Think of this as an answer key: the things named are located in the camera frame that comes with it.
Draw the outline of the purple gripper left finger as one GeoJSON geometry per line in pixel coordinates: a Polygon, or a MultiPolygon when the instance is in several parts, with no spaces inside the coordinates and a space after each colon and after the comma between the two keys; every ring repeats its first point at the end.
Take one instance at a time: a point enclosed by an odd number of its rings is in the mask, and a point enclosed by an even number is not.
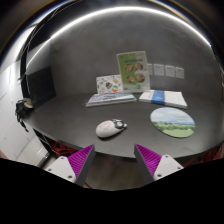
{"type": "Polygon", "coordinates": [[[90,145],[69,157],[60,156],[46,168],[46,171],[76,185],[83,186],[94,157],[95,146],[90,145]]]}

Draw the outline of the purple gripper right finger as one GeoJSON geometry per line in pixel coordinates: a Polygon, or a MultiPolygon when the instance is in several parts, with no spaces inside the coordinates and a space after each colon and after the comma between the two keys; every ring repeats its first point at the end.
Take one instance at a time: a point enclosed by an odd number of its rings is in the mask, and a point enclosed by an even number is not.
{"type": "Polygon", "coordinates": [[[183,166],[170,155],[159,155],[139,144],[134,146],[134,155],[146,184],[183,169],[183,166]]]}

